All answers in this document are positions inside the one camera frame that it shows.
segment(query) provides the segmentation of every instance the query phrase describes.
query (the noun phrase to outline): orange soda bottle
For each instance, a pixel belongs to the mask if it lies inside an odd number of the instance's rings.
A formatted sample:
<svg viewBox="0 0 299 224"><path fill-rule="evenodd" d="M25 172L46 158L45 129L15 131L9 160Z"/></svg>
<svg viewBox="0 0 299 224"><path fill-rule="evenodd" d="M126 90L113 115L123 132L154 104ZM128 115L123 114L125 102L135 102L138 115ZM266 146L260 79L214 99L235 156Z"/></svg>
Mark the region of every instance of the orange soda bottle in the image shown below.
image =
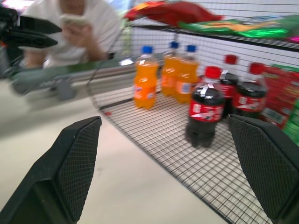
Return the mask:
<svg viewBox="0 0 299 224"><path fill-rule="evenodd" d="M158 62L152 55L153 47L144 46L136 61L134 101L138 108L150 109L155 104Z"/></svg>
<svg viewBox="0 0 299 224"><path fill-rule="evenodd" d="M164 67L162 70L162 93L165 96L175 95L176 79L180 69L180 57L178 55L179 44L170 43L170 51L164 55Z"/></svg>
<svg viewBox="0 0 299 224"><path fill-rule="evenodd" d="M180 62L180 74L177 78L175 98L181 104L191 101L191 94L198 83L196 46L187 45L187 53Z"/></svg>

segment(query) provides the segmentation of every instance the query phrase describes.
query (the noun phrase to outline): red package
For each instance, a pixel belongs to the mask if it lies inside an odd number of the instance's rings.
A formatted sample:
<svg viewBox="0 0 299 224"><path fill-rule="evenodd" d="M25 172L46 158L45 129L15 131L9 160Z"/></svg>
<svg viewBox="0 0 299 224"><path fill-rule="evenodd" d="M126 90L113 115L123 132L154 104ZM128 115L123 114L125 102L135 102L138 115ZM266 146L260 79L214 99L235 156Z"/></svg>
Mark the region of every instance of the red package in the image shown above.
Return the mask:
<svg viewBox="0 0 299 224"><path fill-rule="evenodd" d="M143 5L137 12L139 15L147 16L149 19L175 27L178 27L179 22L196 23L223 19L223 16L214 15L198 4L187 1L175 3L160 1L156 6L151 5L144 7ZM132 16L129 15L125 17L129 19L132 18Z"/></svg>
<svg viewBox="0 0 299 224"><path fill-rule="evenodd" d="M264 76L269 93L261 119L283 128L299 98L299 73L267 67Z"/></svg>
<svg viewBox="0 0 299 224"><path fill-rule="evenodd" d="M140 10L143 8L151 8L151 7L156 7L162 4L166 4L165 1L147 1L144 3L141 3L135 7L133 7L130 11L127 12L125 15L125 18L127 18L129 21L134 21L137 19L140 19L142 17L145 17L145 15L142 15L140 13Z"/></svg>

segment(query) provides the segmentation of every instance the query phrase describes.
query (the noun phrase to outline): smartphone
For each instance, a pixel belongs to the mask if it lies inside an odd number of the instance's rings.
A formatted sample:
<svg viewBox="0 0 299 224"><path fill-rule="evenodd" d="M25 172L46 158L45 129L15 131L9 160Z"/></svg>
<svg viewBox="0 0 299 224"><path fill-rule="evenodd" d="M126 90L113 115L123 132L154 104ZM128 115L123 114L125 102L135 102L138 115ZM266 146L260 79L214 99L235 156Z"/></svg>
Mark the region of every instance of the smartphone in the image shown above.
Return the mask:
<svg viewBox="0 0 299 224"><path fill-rule="evenodd" d="M85 26L89 22L81 15L72 15L72 14L63 14L60 17L60 20L63 24L74 24L77 26Z"/></svg>

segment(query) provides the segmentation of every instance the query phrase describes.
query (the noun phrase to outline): plastic bottle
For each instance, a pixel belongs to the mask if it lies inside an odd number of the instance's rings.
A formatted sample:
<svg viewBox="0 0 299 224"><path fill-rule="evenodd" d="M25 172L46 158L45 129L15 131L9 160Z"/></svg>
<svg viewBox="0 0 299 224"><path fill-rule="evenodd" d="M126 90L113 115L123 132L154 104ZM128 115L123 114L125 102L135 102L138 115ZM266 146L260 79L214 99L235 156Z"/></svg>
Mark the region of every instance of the plastic bottle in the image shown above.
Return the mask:
<svg viewBox="0 0 299 224"><path fill-rule="evenodd" d="M265 107L267 85L262 76L264 64L252 63L249 74L237 85L237 93L233 99L233 114L258 118Z"/></svg>
<svg viewBox="0 0 299 224"><path fill-rule="evenodd" d="M177 78L175 98L179 103L189 103L191 94L198 83L196 46L187 45L187 53L181 60L181 70Z"/></svg>
<svg viewBox="0 0 299 224"><path fill-rule="evenodd" d="M171 50L164 55L164 67L162 70L162 93L165 96L174 96L176 80L180 69L179 44L171 42L170 48Z"/></svg>
<svg viewBox="0 0 299 224"><path fill-rule="evenodd" d="M134 101L138 108L150 109L155 104L158 62L152 53L152 46L144 46L135 64Z"/></svg>
<svg viewBox="0 0 299 224"><path fill-rule="evenodd" d="M217 122L221 120L225 103L220 85L221 69L214 66L206 68L205 78L192 94L189 109L189 122L186 139L193 147L210 147Z"/></svg>
<svg viewBox="0 0 299 224"><path fill-rule="evenodd" d="M237 76L238 57L236 55L226 55L225 62L220 77L221 88L225 97L225 105L223 109L222 118L226 118L233 112L233 97L235 95L236 86L238 84L239 77Z"/></svg>

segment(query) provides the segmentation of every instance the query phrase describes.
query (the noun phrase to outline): person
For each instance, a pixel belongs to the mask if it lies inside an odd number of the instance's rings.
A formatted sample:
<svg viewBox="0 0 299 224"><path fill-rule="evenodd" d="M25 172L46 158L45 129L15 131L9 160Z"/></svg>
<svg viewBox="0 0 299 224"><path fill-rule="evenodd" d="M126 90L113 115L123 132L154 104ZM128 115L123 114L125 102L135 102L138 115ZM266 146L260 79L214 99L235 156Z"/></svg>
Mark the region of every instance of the person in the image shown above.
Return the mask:
<svg viewBox="0 0 299 224"><path fill-rule="evenodd" d="M89 24L63 24L63 14L81 15ZM35 0L23 13L62 28L50 35L58 44L46 49L24 48L27 68L58 67L107 59L120 33L120 18L105 0Z"/></svg>

